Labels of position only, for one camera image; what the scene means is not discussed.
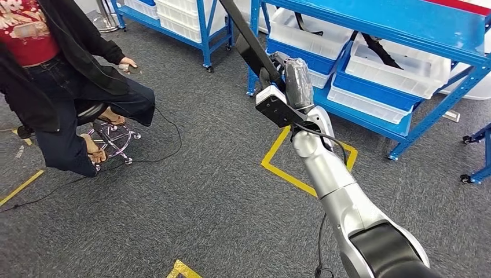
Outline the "person's left hand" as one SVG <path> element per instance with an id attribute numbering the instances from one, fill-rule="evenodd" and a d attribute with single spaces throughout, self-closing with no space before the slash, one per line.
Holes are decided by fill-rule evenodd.
<path id="1" fill-rule="evenodd" d="M 124 57 L 121 59 L 118 64 L 118 68 L 129 75 L 138 75 L 142 73 L 141 69 L 138 67 L 135 61 L 128 57 Z"/>

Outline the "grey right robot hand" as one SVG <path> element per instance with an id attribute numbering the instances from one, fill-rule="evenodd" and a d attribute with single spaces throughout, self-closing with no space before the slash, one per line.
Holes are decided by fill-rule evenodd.
<path id="1" fill-rule="evenodd" d="M 313 107 L 313 86 L 307 63 L 282 52 L 268 54 L 275 69 L 284 77 L 285 97 L 293 109 L 307 114 Z"/>

